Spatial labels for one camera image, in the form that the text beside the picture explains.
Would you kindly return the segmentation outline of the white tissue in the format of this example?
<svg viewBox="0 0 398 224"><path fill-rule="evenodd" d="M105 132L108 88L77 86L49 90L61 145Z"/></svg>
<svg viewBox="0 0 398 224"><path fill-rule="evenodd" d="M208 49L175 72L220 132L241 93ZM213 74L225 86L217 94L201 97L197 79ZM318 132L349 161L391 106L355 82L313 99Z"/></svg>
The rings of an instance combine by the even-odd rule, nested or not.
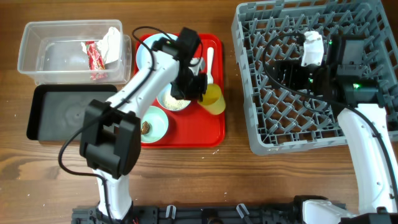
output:
<svg viewBox="0 0 398 224"><path fill-rule="evenodd" d="M115 27L110 27L106 35L99 41L95 42L101 56L104 60L104 66L119 60L121 33ZM81 42L82 51L86 53L84 42Z"/></svg>

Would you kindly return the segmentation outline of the white bowl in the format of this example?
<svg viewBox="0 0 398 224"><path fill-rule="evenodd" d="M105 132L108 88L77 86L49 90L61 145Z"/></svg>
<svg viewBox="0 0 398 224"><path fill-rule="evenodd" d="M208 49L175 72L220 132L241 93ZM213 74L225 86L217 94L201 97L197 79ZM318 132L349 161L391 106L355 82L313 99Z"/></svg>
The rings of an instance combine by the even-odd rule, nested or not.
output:
<svg viewBox="0 0 398 224"><path fill-rule="evenodd" d="M181 111L184 110L191 101L189 100L176 100L171 96L172 85L168 84L163 90L157 95L157 101L159 105L169 111Z"/></svg>

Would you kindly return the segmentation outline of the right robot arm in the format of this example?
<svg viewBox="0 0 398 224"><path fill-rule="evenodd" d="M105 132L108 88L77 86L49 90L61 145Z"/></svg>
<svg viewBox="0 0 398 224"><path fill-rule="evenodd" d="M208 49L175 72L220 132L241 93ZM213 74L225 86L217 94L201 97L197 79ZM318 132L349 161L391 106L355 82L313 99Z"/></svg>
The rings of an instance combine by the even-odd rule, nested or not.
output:
<svg viewBox="0 0 398 224"><path fill-rule="evenodd" d="M359 207L353 214L322 197L298 199L302 223L396 223L397 161L387 129L386 103L377 81L365 78L365 40L357 35L295 33L299 60L276 62L273 85L327 103L347 140Z"/></svg>

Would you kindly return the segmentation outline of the white plastic spoon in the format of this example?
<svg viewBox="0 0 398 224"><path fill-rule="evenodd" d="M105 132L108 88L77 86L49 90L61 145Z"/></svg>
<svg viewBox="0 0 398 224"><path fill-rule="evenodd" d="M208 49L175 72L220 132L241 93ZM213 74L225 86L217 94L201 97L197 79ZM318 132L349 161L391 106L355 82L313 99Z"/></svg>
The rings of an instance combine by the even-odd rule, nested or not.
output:
<svg viewBox="0 0 398 224"><path fill-rule="evenodd" d="M206 74L207 74L207 81L208 84L212 84L214 82L213 76L211 74L211 69L213 65L213 58L214 58L215 50L213 47L208 47L207 49L207 65L206 65Z"/></svg>

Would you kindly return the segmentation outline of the brown food scrap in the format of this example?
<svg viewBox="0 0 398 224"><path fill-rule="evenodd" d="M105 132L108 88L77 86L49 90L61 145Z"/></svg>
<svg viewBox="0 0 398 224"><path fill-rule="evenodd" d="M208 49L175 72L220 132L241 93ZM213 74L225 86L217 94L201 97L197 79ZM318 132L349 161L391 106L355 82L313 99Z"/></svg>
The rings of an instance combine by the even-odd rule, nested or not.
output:
<svg viewBox="0 0 398 224"><path fill-rule="evenodd" d="M151 129L151 124L147 121L144 121L142 123L141 134L142 135L148 134L150 132L150 129Z"/></svg>

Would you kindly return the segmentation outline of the red snack wrapper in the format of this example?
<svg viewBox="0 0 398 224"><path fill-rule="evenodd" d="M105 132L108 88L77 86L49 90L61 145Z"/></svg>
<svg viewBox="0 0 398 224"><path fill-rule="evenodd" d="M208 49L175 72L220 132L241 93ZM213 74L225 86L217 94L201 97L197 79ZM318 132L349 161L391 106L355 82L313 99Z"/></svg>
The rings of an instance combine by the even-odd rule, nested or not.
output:
<svg viewBox="0 0 398 224"><path fill-rule="evenodd" d="M101 56L94 41L84 42L84 47L86 54L88 56L89 69L92 71L90 77L91 80L96 81L107 77L106 72L104 72L104 60Z"/></svg>

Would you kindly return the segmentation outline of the yellow plastic cup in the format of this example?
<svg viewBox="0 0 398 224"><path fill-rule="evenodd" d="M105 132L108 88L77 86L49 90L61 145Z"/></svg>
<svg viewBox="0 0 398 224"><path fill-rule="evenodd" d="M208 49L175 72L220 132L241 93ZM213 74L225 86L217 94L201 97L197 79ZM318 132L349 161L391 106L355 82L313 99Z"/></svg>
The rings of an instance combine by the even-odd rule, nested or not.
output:
<svg viewBox="0 0 398 224"><path fill-rule="evenodd" d="M198 100L198 104L213 115L221 114L226 108L223 92L214 83L207 85L206 93L201 101Z"/></svg>

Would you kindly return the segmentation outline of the green bowl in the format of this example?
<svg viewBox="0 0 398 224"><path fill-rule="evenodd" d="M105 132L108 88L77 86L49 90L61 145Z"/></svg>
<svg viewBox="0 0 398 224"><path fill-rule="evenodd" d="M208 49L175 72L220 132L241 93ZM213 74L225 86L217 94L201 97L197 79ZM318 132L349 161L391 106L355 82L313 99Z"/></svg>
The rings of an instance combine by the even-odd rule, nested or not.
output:
<svg viewBox="0 0 398 224"><path fill-rule="evenodd" d="M141 134L141 143L151 144L161 140L169 128L169 119L166 113L156 106L150 106L146 111L141 119L141 128L144 121L151 124L151 129L148 134Z"/></svg>

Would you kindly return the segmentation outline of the light blue plate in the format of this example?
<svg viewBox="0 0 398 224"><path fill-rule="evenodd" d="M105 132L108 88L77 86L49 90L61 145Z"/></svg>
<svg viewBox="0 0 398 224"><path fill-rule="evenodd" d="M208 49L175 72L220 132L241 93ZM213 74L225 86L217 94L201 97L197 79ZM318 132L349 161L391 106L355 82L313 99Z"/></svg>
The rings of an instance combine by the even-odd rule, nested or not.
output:
<svg viewBox="0 0 398 224"><path fill-rule="evenodd" d="M143 43L145 43L150 49L153 46L153 43L155 41L158 41L161 38L166 38L167 40L177 40L177 36L173 35L173 34L154 34L154 35L150 35L148 37L143 37ZM170 62L168 61L168 59L170 59L169 56L166 56L166 54L162 54L160 56L157 56L155 54L155 60L157 62L157 65L155 66L155 68L157 67L167 67L169 66ZM146 67L150 67L152 63L152 58L150 56L150 52L143 46L140 45L136 51L136 65L137 65L137 71L139 71L142 68L146 68Z"/></svg>

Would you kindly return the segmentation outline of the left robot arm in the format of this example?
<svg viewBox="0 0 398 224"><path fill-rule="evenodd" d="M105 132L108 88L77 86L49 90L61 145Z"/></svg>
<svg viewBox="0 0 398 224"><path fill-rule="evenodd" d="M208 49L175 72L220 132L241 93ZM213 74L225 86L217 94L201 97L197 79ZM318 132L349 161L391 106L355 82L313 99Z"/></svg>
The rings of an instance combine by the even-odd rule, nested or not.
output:
<svg viewBox="0 0 398 224"><path fill-rule="evenodd" d="M162 37L149 47L150 63L105 102L93 100L80 129L80 155L101 184L97 218L103 223L130 221L128 174L141 153L141 121L166 85L178 100L202 100L204 73L192 71L201 39L184 27L176 40Z"/></svg>

